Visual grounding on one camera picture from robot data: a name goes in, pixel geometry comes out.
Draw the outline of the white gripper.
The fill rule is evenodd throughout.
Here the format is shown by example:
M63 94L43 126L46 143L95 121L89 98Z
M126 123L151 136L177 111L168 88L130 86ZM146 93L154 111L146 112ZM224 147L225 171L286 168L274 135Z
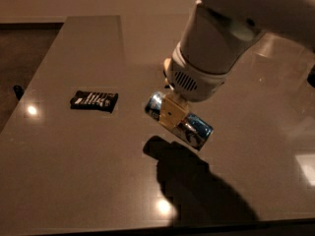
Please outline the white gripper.
M175 93L167 93L162 98L158 120L167 130L173 130L189 113L190 107L187 101L207 100L227 78L227 74L205 73L195 68L185 60L180 44L176 45L171 59L172 83L170 87Z

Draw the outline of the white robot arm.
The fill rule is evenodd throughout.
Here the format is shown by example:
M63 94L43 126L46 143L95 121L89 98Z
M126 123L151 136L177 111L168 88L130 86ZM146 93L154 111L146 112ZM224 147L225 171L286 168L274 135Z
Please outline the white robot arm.
M164 61L172 93L159 122L169 130L184 122L189 102L210 98L237 60L271 32L315 49L315 0L197 0L181 40Z

